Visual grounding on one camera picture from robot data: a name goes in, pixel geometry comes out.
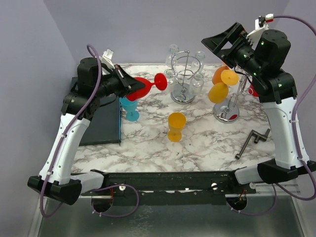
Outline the blue plastic wine glass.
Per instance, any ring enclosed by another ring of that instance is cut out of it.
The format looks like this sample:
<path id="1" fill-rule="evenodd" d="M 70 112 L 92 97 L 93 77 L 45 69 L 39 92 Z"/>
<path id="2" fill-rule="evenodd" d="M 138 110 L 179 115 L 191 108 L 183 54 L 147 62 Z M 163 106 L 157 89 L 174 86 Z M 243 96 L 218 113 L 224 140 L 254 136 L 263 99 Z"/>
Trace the blue plastic wine glass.
<path id="1" fill-rule="evenodd" d="M 119 99 L 122 108 L 126 111 L 126 119 L 128 121 L 137 121 L 139 119 L 139 112 L 136 110 L 138 101 L 130 101 L 126 97 Z"/>

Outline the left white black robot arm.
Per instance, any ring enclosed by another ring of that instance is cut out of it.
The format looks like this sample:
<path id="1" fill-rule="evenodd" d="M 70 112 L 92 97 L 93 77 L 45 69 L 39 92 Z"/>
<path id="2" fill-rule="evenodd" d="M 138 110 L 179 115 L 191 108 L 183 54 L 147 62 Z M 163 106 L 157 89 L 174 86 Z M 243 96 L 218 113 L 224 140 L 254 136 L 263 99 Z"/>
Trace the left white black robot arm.
<path id="1" fill-rule="evenodd" d="M 74 204 L 83 183 L 71 178 L 71 167 L 80 141 L 89 127 L 100 100 L 109 95 L 125 97 L 146 87 L 127 74 L 120 65 L 110 69 L 94 57 L 81 59 L 77 67 L 77 85 L 64 98 L 59 130 L 39 175 L 29 177 L 29 188 L 62 203 Z"/>

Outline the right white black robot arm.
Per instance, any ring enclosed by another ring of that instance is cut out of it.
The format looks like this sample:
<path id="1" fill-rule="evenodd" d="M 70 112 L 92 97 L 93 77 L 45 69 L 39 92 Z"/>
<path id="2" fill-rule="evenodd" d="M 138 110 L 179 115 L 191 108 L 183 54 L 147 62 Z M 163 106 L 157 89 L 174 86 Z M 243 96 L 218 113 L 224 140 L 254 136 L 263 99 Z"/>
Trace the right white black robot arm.
<path id="1" fill-rule="evenodd" d="M 291 43 L 285 33 L 266 29 L 259 34 L 255 49 L 242 24 L 236 22 L 224 32 L 202 39 L 202 44 L 230 68 L 241 67 L 252 77 L 270 124 L 275 144 L 275 158 L 254 166 L 237 169 L 227 181 L 234 194 L 245 184 L 286 182 L 316 170 L 304 149 L 294 108 L 297 89 L 291 74 L 282 70 Z"/>

